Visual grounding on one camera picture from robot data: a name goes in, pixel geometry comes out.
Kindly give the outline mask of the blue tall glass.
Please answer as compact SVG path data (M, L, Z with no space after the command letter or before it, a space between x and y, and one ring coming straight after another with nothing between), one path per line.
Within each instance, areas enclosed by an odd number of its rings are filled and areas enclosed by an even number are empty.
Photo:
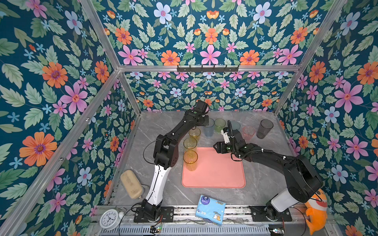
M215 121L212 118L209 118L208 124L203 127L204 135L208 138L211 138L214 134Z

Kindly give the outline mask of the light green tall glass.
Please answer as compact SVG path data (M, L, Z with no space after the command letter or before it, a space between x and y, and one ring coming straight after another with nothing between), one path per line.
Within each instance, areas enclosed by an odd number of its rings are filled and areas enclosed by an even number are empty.
M184 151L196 151L197 148L197 140L195 138L189 137L184 140L183 142Z

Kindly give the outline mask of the pink plastic tray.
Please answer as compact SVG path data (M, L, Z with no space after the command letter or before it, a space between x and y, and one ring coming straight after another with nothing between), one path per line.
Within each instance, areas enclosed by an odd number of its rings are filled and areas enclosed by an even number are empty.
M212 147L198 147L196 169L185 164L182 185L186 188L244 188L245 173L242 162L233 161L229 154L217 153Z

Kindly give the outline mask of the yellow tall glass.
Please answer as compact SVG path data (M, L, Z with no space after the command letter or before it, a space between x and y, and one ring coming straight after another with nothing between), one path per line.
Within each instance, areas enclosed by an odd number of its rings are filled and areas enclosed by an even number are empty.
M188 150L184 153L184 166L189 171L195 171L197 169L198 155L193 150Z

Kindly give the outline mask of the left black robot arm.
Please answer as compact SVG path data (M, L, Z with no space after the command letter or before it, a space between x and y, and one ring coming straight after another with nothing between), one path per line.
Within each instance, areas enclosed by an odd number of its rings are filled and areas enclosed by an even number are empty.
M209 124L209 105L204 101L198 101L194 108L184 112L180 122L165 135L159 135L153 141L154 175L149 192L141 203L141 212L149 220L157 220L160 217L163 190L170 170L179 158L179 143L184 136L195 127Z

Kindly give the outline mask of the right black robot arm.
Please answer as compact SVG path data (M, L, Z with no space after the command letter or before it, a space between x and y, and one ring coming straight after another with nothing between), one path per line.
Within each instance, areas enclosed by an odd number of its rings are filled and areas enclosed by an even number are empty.
M283 155L246 143L242 134L232 127L230 120L221 133L224 141L213 145L217 153L229 153L235 162L255 162L283 174L286 188L269 200L262 211L269 221L277 221L285 210L297 203L305 203L320 196L323 181L305 156Z

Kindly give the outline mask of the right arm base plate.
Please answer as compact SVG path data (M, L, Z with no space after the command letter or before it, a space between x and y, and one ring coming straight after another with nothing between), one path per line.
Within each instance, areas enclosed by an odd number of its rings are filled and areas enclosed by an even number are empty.
M292 222L288 209L283 212L276 211L272 206L248 206L254 222Z

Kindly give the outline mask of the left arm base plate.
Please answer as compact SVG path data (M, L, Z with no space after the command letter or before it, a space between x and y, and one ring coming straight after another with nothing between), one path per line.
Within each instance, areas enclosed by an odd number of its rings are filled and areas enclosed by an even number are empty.
M143 211L142 207L138 207L136 209L133 222L134 223L158 223L158 222L171 223L173 222L174 210L175 208L172 206L161 207L160 216L157 219L152 219L147 216L147 214Z

